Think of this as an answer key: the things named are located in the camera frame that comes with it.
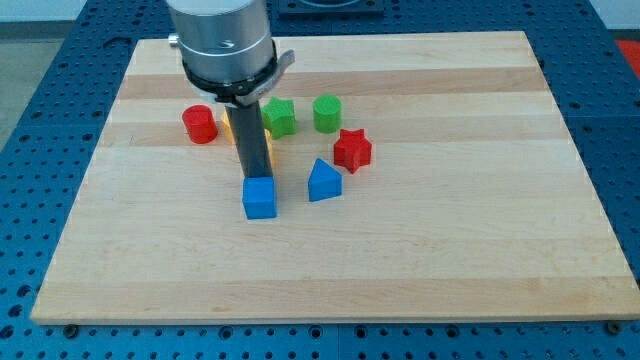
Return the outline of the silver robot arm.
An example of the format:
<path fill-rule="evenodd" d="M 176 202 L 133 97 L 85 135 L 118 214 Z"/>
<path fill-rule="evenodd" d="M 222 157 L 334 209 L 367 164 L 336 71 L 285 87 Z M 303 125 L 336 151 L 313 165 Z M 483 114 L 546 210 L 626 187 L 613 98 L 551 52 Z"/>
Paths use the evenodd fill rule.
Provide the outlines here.
<path fill-rule="evenodd" d="M 182 66 L 192 87 L 225 106 L 242 171 L 271 177 L 259 101 L 295 62 L 272 39 L 260 0 L 167 0 Z"/>

